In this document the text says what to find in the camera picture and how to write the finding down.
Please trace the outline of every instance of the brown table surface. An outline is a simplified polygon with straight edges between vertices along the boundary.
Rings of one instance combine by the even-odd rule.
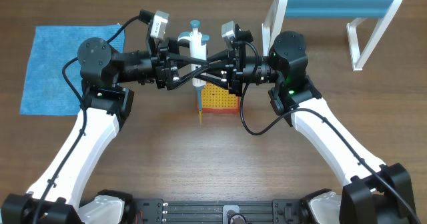
[[[124,23],[140,9],[170,14],[167,36],[189,31],[192,19],[211,36],[209,52],[225,49],[221,24],[250,29],[261,50],[261,23],[272,0],[0,0],[0,201],[24,194],[44,172],[75,117],[20,115],[27,62],[38,25]],[[404,0],[362,72],[351,68],[348,19],[286,19],[283,30],[303,33],[308,73],[335,116],[359,142],[389,165],[409,170],[418,214],[427,221],[427,0]],[[363,45],[373,20],[358,29]],[[126,30],[125,51],[145,49],[147,27]],[[265,135],[246,133],[238,115],[205,114],[190,84],[175,91],[128,84],[135,91],[123,130],[101,156],[83,198],[102,189],[167,200],[299,198],[341,187],[313,145],[278,123]],[[248,125],[264,128],[276,116],[270,85],[252,87]]]

